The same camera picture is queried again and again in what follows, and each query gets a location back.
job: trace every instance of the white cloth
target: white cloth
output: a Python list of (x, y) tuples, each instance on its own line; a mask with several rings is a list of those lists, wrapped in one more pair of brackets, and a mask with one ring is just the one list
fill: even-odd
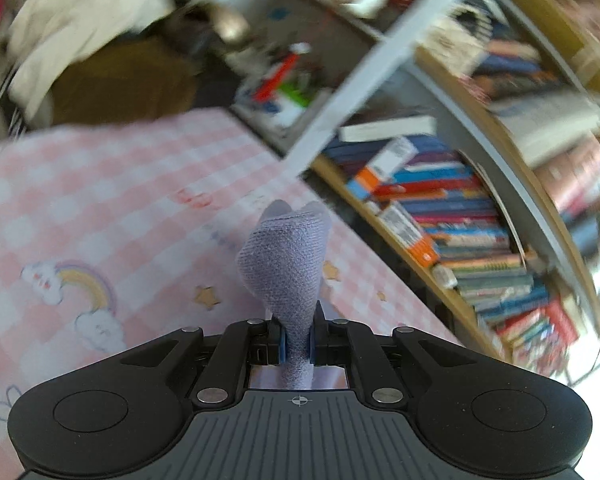
[(11, 98), (30, 120), (68, 65), (173, 10), (172, 0), (27, 0), (10, 30)]

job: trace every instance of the table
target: table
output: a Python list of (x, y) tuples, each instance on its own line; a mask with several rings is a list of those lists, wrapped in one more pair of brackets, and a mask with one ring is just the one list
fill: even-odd
[[(0, 145), (0, 480), (22, 470), (6, 419), (28, 388), (185, 325), (263, 317), (234, 259), (276, 198), (318, 200), (219, 108)], [(323, 271), (340, 316), (456, 341), (335, 216)]]

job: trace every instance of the brown fabric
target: brown fabric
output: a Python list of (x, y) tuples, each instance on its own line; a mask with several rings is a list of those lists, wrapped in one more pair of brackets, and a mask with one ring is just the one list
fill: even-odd
[(108, 44), (53, 84), (53, 124), (130, 123), (184, 112), (196, 94), (194, 72), (160, 38)]

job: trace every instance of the cloud print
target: cloud print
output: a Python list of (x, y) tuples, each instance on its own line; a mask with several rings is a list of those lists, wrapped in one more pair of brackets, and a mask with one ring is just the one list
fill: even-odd
[(96, 350), (108, 354), (126, 350), (122, 325), (109, 310), (101, 308), (80, 314), (75, 319), (75, 329)]
[(33, 287), (46, 304), (57, 305), (62, 301), (62, 279), (53, 262), (29, 264), (22, 269), (20, 277)]

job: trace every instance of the metal screw head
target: metal screw head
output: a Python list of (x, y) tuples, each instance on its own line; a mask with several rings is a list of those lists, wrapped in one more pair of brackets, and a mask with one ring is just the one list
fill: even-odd
[(217, 404), (226, 400), (229, 394), (222, 388), (205, 388), (198, 392), (198, 400), (206, 404)]
[(382, 402), (383, 404), (395, 404), (404, 397), (402, 392), (395, 388), (378, 388), (371, 396), (376, 402)]

